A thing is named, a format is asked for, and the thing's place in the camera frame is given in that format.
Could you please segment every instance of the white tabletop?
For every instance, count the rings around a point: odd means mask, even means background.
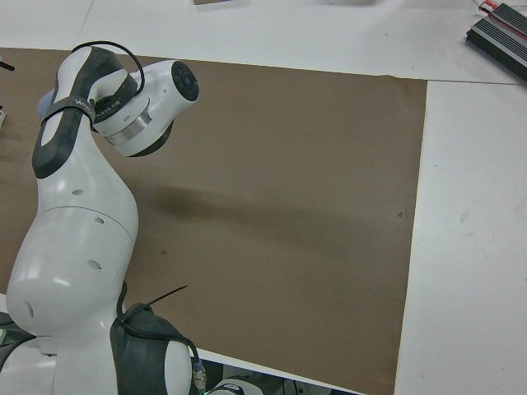
[[[113,40],[141,55],[433,80],[395,394],[516,394],[527,88],[464,42],[481,17],[476,0],[2,0],[0,46]]]

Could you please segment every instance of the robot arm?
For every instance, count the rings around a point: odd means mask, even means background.
[[[153,344],[148,342],[159,337],[144,338],[152,327],[142,321],[147,315],[125,322],[115,308],[138,214],[132,194],[98,150],[91,130],[125,156],[148,155],[165,143],[174,118],[198,93],[194,75],[182,62],[155,63],[145,67],[144,76],[129,74],[111,51],[86,46],[63,62],[48,104],[41,105],[44,116],[32,161],[38,210],[16,258],[6,301],[13,321],[36,336],[31,342],[40,354],[56,358],[53,395],[117,395],[124,375],[145,382],[140,366],[151,361],[127,363],[127,355],[137,353],[127,354],[131,346],[119,348],[114,339],[127,336],[134,320],[140,322],[141,355],[148,356]],[[170,325],[162,318],[154,324],[164,328],[168,343]],[[114,336],[116,328],[127,333]],[[187,346],[157,344],[156,363],[164,366],[152,374],[163,376],[159,393],[186,393],[191,376]],[[130,369],[139,373],[129,374]],[[0,393],[9,393],[2,391],[5,378],[2,371]]]

